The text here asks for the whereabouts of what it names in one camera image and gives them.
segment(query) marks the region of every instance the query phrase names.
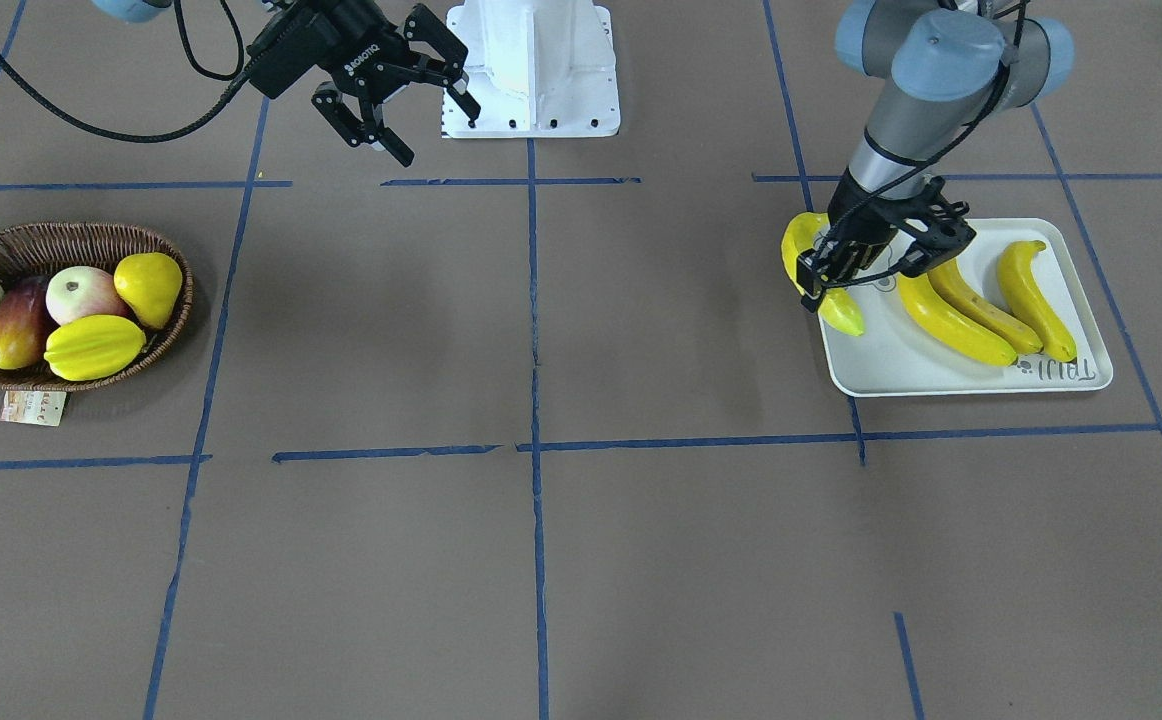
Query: paper tag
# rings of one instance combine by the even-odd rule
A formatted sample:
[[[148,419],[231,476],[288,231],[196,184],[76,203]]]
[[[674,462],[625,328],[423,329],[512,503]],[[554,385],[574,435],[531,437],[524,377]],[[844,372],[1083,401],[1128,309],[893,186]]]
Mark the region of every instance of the paper tag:
[[[0,420],[5,423],[24,423],[28,425],[46,425],[50,429],[60,425],[60,413],[65,410],[65,398],[69,393],[20,391],[10,389],[3,394],[3,409]]]

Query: yellow banana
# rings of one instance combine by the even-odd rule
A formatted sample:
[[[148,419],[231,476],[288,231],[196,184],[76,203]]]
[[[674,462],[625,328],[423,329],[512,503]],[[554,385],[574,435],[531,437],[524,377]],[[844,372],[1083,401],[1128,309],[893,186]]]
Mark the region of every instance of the yellow banana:
[[[799,254],[813,249],[813,238],[825,226],[829,226],[829,216],[825,213],[801,213],[786,225],[786,237],[781,238],[781,260],[786,265],[786,274],[790,275],[790,282],[795,283],[799,295],[806,295],[804,288],[799,287],[799,281],[795,279],[796,269],[799,267]],[[817,314],[838,332],[854,337],[865,333],[861,309],[845,288],[826,290]]]
[[[1043,341],[1033,327],[1005,314],[991,301],[984,300],[968,285],[968,281],[964,281],[964,275],[959,272],[957,259],[947,260],[928,269],[928,281],[932,281],[937,295],[955,307],[955,310],[968,315],[968,319],[984,325],[1006,340],[1019,354],[1033,355],[1043,350]]]
[[[1039,283],[1034,281],[1034,271],[1030,267],[1034,255],[1046,247],[1047,243],[1042,240],[1011,243],[998,258],[998,285],[1012,314],[1043,338],[1043,352],[1053,360],[1069,363],[1078,357],[1078,345],[1069,327],[1048,305],[1047,298],[1039,290]]]
[[[897,293],[901,294],[901,304],[905,307],[910,318],[952,350],[982,363],[999,366],[1016,363],[1016,351],[1012,346],[941,300],[937,290],[933,290],[927,275],[918,278],[897,275]]]

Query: brown basket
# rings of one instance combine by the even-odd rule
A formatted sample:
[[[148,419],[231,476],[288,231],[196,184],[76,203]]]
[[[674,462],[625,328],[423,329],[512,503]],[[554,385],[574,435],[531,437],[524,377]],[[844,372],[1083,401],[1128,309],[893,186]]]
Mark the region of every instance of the brown basket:
[[[164,252],[177,260],[184,282],[173,319],[168,326],[150,337],[132,363],[109,377],[96,381],[70,382],[56,377],[46,363],[36,363],[20,370],[0,369],[0,389],[37,389],[37,391],[77,393],[114,384],[129,379],[159,360],[177,340],[185,321],[189,318],[194,297],[194,278],[185,258],[168,240],[150,229],[102,223],[31,223],[0,231],[0,285],[12,287],[29,275],[52,275],[73,265],[92,265],[114,273],[119,260],[136,252]]]

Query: light blue joint cap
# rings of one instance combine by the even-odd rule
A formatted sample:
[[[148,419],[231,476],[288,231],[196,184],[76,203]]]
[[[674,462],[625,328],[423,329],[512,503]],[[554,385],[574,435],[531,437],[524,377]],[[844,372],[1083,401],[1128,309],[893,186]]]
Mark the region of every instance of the light blue joint cap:
[[[148,22],[171,6],[170,0],[152,0],[150,3],[146,0],[92,0],[92,3],[125,23]]]
[[[1069,29],[1061,24],[1061,20],[1031,19],[1043,28],[1043,35],[1048,36],[1048,50],[1052,52],[1052,57],[1048,58],[1048,79],[1043,81],[1043,89],[1034,96],[1038,100],[1066,85],[1067,79],[1070,79],[1070,70],[1074,70],[1074,37],[1070,37]]]
[[[834,53],[847,67],[865,75],[865,22],[874,12],[875,0],[852,0],[838,20],[834,31]]]
[[[1003,33],[980,15],[924,13],[892,58],[892,80],[914,99],[964,99],[994,79],[1006,45]]]

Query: white tray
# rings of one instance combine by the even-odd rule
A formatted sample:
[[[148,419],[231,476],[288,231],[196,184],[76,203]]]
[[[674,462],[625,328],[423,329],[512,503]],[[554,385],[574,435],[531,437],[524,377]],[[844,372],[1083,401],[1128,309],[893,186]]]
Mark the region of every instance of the white tray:
[[[1079,345],[1075,363],[1057,363],[1047,355],[1025,355],[1007,368],[962,357],[906,315],[892,278],[849,288],[861,305],[865,336],[849,337],[822,321],[825,360],[834,384],[854,397],[918,395],[978,395],[978,393],[1075,393],[1102,389],[1113,381],[1110,361],[1092,307],[1083,293],[1074,260],[1061,232],[1046,219],[968,219],[977,238],[959,255],[959,268],[975,291],[998,307],[1007,307],[994,278],[1000,252],[1017,240],[1042,240],[1048,249],[1034,259],[1039,290],[1074,333]],[[883,272],[910,245],[897,233],[888,250],[863,274]]]

